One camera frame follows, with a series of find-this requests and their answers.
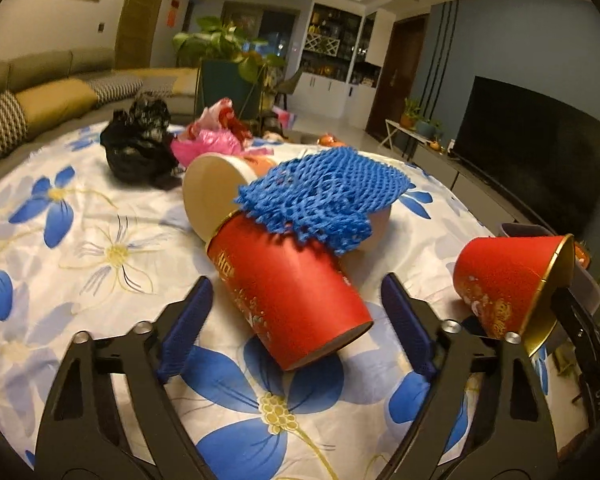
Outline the yellow cushion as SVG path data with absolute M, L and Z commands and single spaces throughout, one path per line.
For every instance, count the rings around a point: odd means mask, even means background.
M 26 115 L 29 140 L 83 116 L 98 102 L 96 92 L 86 82 L 74 78 L 40 84 L 18 92 L 16 98 Z

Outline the small white side table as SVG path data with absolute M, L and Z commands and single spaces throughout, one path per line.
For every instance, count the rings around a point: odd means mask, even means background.
M 386 135 L 380 141 L 379 145 L 389 150 L 393 150 L 401 141 L 405 139 L 405 147 L 411 148 L 416 143 L 427 145 L 429 138 L 421 134 L 416 127 L 407 128 L 391 119 L 385 120 Z

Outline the floral blue white tablecloth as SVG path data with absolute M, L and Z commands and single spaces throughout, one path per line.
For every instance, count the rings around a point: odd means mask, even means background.
M 491 338 L 453 285 L 460 252 L 492 237 L 488 230 L 425 170 L 359 152 L 411 180 L 389 210 L 373 215 L 374 235 L 359 248 L 338 256 L 327 247 L 373 325 L 285 372 L 190 226 L 184 174 L 168 192 L 118 181 L 99 143 L 106 127 L 44 146 L 0 182 L 0 478 L 41 479 L 38 427 L 76 333 L 124 335 L 205 276 L 210 313 L 184 370 L 164 388 L 211 479 L 382 479 L 429 389 L 381 304 L 382 279 L 396 274 L 438 318 Z M 148 460 L 126 381 L 112 381 L 131 448 Z

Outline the grey sectional sofa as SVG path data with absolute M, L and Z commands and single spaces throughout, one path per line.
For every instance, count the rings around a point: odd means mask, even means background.
M 53 50 L 0 61 L 0 165 L 27 144 L 108 120 L 135 99 L 162 99 L 172 122 L 193 120 L 196 68 L 114 68 L 106 48 Z

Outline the pink plastic bag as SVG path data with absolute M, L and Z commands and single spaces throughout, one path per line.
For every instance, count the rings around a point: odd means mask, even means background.
M 181 131 L 172 141 L 171 152 L 184 168 L 196 158 L 207 154 L 227 156 L 274 154 L 272 148 L 245 148 L 230 130 L 201 130 L 193 136 L 188 129 Z

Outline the blue foam fruit net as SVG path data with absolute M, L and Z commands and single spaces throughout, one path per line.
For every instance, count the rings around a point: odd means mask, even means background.
M 372 217 L 387 211 L 411 180 L 354 148 L 328 148 L 281 162 L 238 188 L 235 203 L 273 234 L 317 240 L 336 255 L 374 235 Z

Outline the red cylindrical tube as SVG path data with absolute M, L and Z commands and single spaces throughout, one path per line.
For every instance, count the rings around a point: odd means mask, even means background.
M 323 244 L 274 234 L 236 211 L 207 255 L 230 299 L 284 370 L 307 366 L 365 334 L 373 319 Z

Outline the display cabinet shelving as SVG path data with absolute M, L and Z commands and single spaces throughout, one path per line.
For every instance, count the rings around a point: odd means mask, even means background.
M 362 24 L 361 15 L 315 3 L 301 52 L 302 70 L 349 82 Z

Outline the wooden door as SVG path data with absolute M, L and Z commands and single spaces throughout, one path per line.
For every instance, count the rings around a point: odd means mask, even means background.
M 116 38 L 117 70 L 148 67 L 162 0 L 125 0 Z

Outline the grey tv cabinet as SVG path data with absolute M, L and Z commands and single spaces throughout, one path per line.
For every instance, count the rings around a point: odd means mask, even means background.
M 411 161 L 446 186 L 494 234 L 502 223 L 533 223 L 492 186 L 424 144 L 416 146 Z

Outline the orange white paper cup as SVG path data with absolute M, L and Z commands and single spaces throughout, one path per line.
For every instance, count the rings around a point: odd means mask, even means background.
M 208 243 L 235 210 L 239 188 L 265 176 L 277 162 L 270 156 L 204 154 L 187 167 L 183 202 L 193 231 Z

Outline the red plastic bag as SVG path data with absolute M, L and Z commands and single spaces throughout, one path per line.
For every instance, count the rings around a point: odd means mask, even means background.
M 203 131 L 228 131 L 241 144 L 252 140 L 253 135 L 249 127 L 238 119 L 229 98 L 220 99 L 210 107 L 205 107 L 199 118 L 189 124 L 183 136 L 188 140 L 195 140 Z

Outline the small potted plants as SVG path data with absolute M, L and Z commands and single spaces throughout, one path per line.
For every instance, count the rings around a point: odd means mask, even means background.
M 399 124 L 403 128 L 415 131 L 429 141 L 439 141 L 442 137 L 441 124 L 437 120 L 426 118 L 420 111 L 418 99 L 404 99 L 404 109 Z

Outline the plate of oranges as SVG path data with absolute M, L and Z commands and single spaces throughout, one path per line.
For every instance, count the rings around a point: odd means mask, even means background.
M 348 146 L 347 143 L 340 141 L 331 133 L 323 134 L 317 139 L 316 143 L 319 146 L 324 146 L 324 148 L 346 148 Z

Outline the red gold-rimmed lid cup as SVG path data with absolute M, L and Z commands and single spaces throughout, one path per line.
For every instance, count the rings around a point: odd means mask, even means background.
M 575 265 L 571 234 L 477 237 L 460 252 L 453 285 L 489 337 L 516 333 L 532 356 L 554 330 L 550 298 L 570 286 Z

